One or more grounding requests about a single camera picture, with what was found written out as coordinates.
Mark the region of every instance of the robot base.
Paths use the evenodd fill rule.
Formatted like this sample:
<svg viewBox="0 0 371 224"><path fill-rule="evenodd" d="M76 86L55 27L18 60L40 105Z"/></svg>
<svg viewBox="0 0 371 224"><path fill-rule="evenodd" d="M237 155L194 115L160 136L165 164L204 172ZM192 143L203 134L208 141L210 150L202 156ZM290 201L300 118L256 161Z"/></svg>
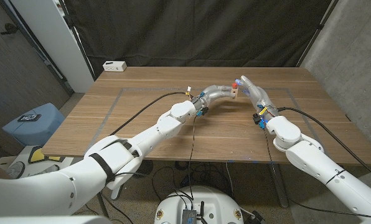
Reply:
<svg viewBox="0 0 371 224"><path fill-rule="evenodd" d="M191 196L190 188L184 187L183 192ZM155 224L175 224L175 223L243 223L243 217L238 204L225 193L207 186L192 186L192 194L194 196L193 211L191 211L191 201L187 197L170 197L163 200L155 213ZM203 213L203 219L200 220L200 213Z"/></svg>

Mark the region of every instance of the table surface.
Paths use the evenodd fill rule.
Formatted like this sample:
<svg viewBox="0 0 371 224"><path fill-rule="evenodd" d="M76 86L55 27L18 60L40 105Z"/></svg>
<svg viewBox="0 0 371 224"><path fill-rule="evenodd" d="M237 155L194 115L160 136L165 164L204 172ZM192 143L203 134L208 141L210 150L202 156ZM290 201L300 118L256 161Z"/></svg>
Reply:
<svg viewBox="0 0 371 224"><path fill-rule="evenodd" d="M109 135L141 108L172 91L198 95L210 85L231 85L241 75L266 90L277 107L294 107L324 123L363 161L371 164L371 144L304 68L128 67L124 72L103 72L43 147L48 156L82 157L85 151ZM167 96L142 112L116 135L131 138L156 124L158 117L185 95ZM214 101L205 116L195 121L193 161L270 161L263 130L251 119L255 109L242 92L237 100ZM343 165L358 164L319 125L293 111L283 111L301 131L322 143L328 155ZM186 161L192 146L192 120L180 133L163 141L146 159ZM274 162L289 163L269 135Z"/></svg>

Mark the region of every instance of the blue trash bin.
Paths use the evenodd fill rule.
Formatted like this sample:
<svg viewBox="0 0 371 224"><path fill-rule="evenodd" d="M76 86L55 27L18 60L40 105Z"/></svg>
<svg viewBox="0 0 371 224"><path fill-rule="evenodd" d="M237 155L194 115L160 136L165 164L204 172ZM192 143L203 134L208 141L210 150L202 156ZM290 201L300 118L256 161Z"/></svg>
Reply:
<svg viewBox="0 0 371 224"><path fill-rule="evenodd" d="M23 115L28 114L40 114L40 117L37 121L19 121ZM64 119L65 117L52 103L47 103L12 120L3 127L3 130L23 146L44 145Z"/></svg>

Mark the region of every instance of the black backdrop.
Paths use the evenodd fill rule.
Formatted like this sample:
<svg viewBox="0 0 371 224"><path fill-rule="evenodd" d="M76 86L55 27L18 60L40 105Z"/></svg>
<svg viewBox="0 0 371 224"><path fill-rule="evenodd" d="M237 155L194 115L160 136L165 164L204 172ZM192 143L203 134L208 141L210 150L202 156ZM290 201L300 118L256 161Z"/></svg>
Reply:
<svg viewBox="0 0 371 224"><path fill-rule="evenodd" d="M331 0L66 0L98 76L128 66L294 67Z"/></svg>

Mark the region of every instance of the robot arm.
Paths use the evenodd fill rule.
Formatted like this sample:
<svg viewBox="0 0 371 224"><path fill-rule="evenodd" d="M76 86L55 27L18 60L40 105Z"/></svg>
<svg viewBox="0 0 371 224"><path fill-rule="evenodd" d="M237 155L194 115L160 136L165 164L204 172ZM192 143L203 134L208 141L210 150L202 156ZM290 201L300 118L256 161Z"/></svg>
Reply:
<svg viewBox="0 0 371 224"><path fill-rule="evenodd" d="M161 141L174 137L185 121L206 113L220 97L232 97L230 86L210 86L192 101L177 103L157 123L133 138L108 136L94 144L82 161L62 170L17 180L0 179L0 217L71 215L104 186L117 189L136 172Z"/></svg>
<svg viewBox="0 0 371 224"><path fill-rule="evenodd" d="M302 134L296 125L280 116L262 88L256 87L244 76L237 82L248 88L246 94L261 116L261 122L266 123L270 134L276 135L274 146L285 152L292 165L322 182L352 212L371 215L370 187L327 157L316 140Z"/></svg>

